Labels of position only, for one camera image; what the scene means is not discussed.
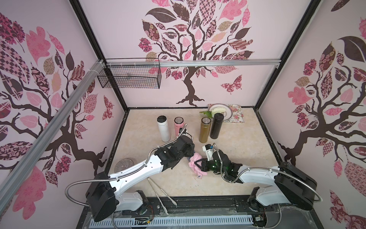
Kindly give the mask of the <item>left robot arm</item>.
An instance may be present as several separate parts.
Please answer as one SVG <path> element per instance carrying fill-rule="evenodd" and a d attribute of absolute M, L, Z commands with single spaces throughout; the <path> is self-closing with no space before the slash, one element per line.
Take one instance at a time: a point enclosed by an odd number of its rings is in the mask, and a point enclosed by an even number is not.
<path fill-rule="evenodd" d="M 182 135 L 170 143 L 152 149 L 145 161 L 129 169 L 110 175 L 104 172 L 98 174 L 85 195 L 94 221 L 102 221 L 116 210 L 136 211 L 147 205 L 146 196 L 141 191 L 125 191 L 152 175 L 173 169 L 182 158 L 193 155 L 192 138 Z"/>

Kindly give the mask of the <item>pink towel cloth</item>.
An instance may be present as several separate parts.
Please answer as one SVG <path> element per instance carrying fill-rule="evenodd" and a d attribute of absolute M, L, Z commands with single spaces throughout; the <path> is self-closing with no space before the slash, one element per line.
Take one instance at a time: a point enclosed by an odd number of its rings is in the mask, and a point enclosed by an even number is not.
<path fill-rule="evenodd" d="M 202 171 L 196 164 L 198 160 L 202 159 L 203 157 L 199 153 L 194 153 L 192 157 L 189 159 L 189 167 L 191 170 L 197 175 L 197 178 L 201 179 L 203 176 L 207 176 L 207 172 Z"/>

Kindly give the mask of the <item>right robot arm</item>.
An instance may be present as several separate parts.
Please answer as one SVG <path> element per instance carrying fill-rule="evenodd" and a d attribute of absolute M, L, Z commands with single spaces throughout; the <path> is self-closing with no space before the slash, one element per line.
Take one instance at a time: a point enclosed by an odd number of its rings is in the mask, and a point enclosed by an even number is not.
<path fill-rule="evenodd" d="M 290 204 L 302 210 L 312 210 L 321 201 L 316 193 L 317 183 L 290 163 L 277 167 L 260 168 L 232 162 L 221 150 L 210 149 L 207 158 L 195 159 L 193 164 L 202 172 L 213 172 L 228 183 L 257 183 L 262 187 L 252 190 L 247 205 L 259 212 L 270 205 Z"/>

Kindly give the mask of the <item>gold thermos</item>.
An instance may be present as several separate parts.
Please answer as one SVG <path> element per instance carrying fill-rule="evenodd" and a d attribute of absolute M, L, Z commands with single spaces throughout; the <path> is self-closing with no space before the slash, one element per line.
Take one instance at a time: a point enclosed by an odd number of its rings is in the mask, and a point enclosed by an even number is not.
<path fill-rule="evenodd" d="M 200 135 L 199 135 L 199 141 L 201 143 L 206 143 L 208 141 L 210 128 L 211 128 L 211 119 L 208 117 L 203 117 L 201 119 Z"/>

